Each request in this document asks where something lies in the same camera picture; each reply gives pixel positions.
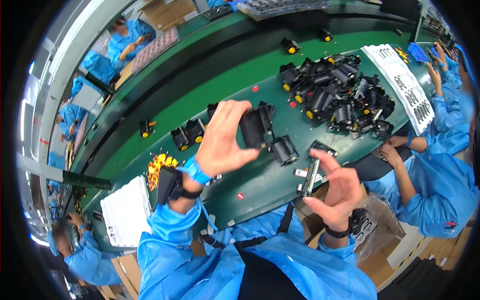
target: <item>bag of parts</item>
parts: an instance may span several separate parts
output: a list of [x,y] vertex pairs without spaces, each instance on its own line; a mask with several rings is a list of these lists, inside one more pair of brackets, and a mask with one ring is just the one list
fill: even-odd
[[383,196],[369,193],[357,208],[367,210],[360,232],[354,235],[354,252],[357,254],[357,265],[360,266],[379,251],[383,251],[386,256],[391,254],[405,237],[405,231]]

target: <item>black strap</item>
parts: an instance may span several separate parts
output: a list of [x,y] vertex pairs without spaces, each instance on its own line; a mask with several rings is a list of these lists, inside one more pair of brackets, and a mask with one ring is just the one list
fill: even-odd
[[283,219],[280,222],[280,226],[276,231],[277,234],[281,232],[287,233],[288,228],[290,227],[290,222],[292,221],[292,216],[293,216],[293,205],[292,203],[289,203],[287,206],[287,210],[285,211],[285,215],[283,216]]
[[[292,221],[292,216],[293,216],[293,205],[292,203],[289,203],[287,206],[287,210],[283,215],[282,221],[280,222],[280,226],[276,231],[277,234],[287,233],[288,228],[290,227],[290,222]],[[214,248],[222,248],[222,249],[225,248],[224,244],[215,240],[209,235],[202,235],[202,239]],[[241,251],[242,249],[245,249],[247,247],[259,245],[266,240],[267,240],[266,237],[258,237],[258,238],[253,238],[251,240],[239,240],[233,243],[233,245],[235,246],[235,248],[237,248],[238,251]]]

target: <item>person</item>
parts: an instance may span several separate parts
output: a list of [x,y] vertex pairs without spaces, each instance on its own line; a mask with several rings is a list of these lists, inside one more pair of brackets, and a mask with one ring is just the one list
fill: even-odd
[[[180,169],[197,169],[182,174],[186,191],[199,192],[205,179],[258,157],[259,150],[240,149],[236,142],[240,118],[249,109],[249,101],[218,104],[198,152]],[[304,202],[329,230],[344,232],[362,195],[356,171],[340,167],[325,151],[311,155],[321,161],[330,188],[325,202],[311,197]],[[324,233],[318,248],[309,248],[291,203],[217,232],[210,241],[220,246],[207,243],[208,255],[194,257],[188,248],[191,227],[202,210],[199,197],[156,206],[147,220],[152,233],[142,233],[137,249],[139,299],[376,299],[375,285],[356,267],[353,236]]]
[[[119,78],[120,69],[113,68],[108,58],[93,50],[88,51],[84,60],[80,63],[80,66],[106,85],[113,85]],[[69,98],[75,97],[81,91],[84,84],[91,86],[99,93],[103,93],[98,86],[86,80],[78,73],[75,73],[72,92]]]
[[[454,156],[468,148],[469,135],[469,124],[438,135],[394,135],[379,151],[393,170],[378,180],[363,183],[371,192],[384,195],[398,220],[419,227],[422,235],[454,238],[479,201],[471,161]],[[399,146],[418,154],[403,162],[396,150]]]
[[108,29],[112,35],[108,56],[116,69],[124,68],[137,53],[156,37],[155,30],[141,20],[117,19]]
[[438,134],[449,131],[459,124],[469,124],[474,108],[473,89],[463,52],[459,52],[458,73],[461,85],[449,81],[442,84],[440,73],[429,64],[429,74],[435,86],[435,95],[432,97],[435,117],[428,126],[425,134]]
[[66,104],[61,111],[57,114],[55,123],[60,126],[63,131],[61,139],[69,142],[75,139],[78,127],[87,115],[88,111],[75,104]]
[[100,251],[95,238],[87,230],[80,216],[72,213],[69,215],[72,219],[68,221],[77,226],[82,238],[77,249],[73,251],[64,223],[55,222],[52,230],[47,232],[48,244],[53,255],[61,255],[68,265],[68,270],[89,284],[107,286],[122,283],[111,261],[122,253]]

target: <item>brown cardboard box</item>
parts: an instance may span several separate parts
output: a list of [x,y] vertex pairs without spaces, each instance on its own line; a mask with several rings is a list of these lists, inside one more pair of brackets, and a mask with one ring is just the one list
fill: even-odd
[[198,15],[191,0],[153,0],[138,11],[143,11],[150,23],[164,32]]
[[131,296],[137,300],[140,292],[142,271],[137,263],[137,253],[112,258],[113,266]]

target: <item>blue wrist strap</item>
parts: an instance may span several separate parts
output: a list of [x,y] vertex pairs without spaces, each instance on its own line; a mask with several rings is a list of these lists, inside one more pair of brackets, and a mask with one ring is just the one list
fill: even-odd
[[190,157],[183,167],[178,167],[178,171],[187,173],[191,180],[198,182],[201,185],[205,185],[212,178],[203,173],[202,168],[195,160],[195,155]]
[[408,143],[405,146],[410,147],[410,144],[412,143],[412,133],[409,132],[407,134],[407,137],[408,137]]

